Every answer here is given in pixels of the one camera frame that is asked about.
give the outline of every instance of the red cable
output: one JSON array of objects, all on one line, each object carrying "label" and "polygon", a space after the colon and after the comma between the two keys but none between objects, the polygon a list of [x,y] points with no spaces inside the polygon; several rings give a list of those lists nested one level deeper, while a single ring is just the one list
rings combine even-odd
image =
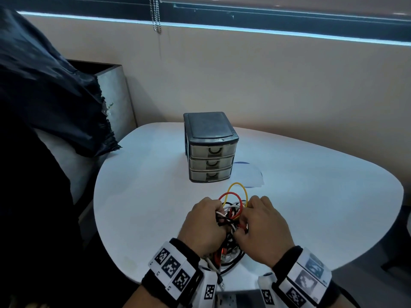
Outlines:
[{"label": "red cable", "polygon": [[239,196],[237,193],[235,193],[235,192],[229,191],[229,192],[224,193],[222,196],[220,196],[220,197],[218,198],[218,200],[221,200],[221,199],[223,198],[223,196],[225,196],[225,195],[235,195],[235,196],[238,198],[239,202],[240,202],[240,209],[238,210],[238,213],[235,214],[233,217],[231,217],[231,219],[234,219],[234,218],[240,216],[240,214],[241,214],[241,212],[242,212],[242,210],[243,210],[243,202],[242,202],[240,196]]}]

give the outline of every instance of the power strip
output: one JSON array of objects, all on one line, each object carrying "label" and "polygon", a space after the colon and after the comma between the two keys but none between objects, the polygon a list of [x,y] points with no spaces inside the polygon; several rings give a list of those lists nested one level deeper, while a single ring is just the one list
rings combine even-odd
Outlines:
[{"label": "power strip", "polygon": [[216,308],[237,308],[237,297],[234,293],[217,294]]}]

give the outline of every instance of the beige wall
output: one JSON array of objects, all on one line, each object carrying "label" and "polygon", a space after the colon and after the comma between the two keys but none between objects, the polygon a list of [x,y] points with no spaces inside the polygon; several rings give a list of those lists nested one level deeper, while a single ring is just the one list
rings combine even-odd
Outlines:
[{"label": "beige wall", "polygon": [[67,58],[122,64],[139,125],[224,111],[374,162],[411,190],[410,46],[26,17]]}]

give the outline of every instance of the drawer handle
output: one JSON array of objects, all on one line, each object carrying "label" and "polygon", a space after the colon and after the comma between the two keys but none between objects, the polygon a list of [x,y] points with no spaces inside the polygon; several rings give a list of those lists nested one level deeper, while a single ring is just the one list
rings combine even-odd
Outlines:
[{"label": "drawer handle", "polygon": [[208,152],[211,153],[211,154],[219,154],[222,149],[223,149],[223,147],[220,147],[220,149],[218,149],[217,152],[212,152],[212,151],[211,151],[211,148],[208,148]]},{"label": "drawer handle", "polygon": [[215,167],[215,166],[218,166],[219,163],[220,163],[220,161],[215,161],[215,164],[210,164],[210,161],[207,161],[207,166]]}]

